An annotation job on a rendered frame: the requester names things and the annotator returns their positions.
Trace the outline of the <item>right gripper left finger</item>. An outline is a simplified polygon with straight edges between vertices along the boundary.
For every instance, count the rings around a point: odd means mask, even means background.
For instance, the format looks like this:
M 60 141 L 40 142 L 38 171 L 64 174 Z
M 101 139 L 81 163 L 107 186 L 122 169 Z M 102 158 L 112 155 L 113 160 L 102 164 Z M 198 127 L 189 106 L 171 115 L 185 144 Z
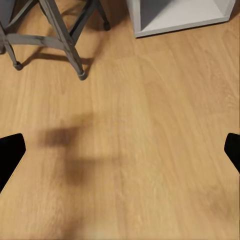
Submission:
M 26 145 L 21 133 L 0 138 L 0 193 L 25 152 Z

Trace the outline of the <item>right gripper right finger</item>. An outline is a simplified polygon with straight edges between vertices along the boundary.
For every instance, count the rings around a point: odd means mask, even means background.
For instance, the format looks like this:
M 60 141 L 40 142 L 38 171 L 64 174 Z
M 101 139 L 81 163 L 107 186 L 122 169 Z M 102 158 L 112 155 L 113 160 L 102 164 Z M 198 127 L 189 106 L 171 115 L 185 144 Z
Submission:
M 240 173 L 240 135 L 229 133 L 227 135 L 224 151 Z

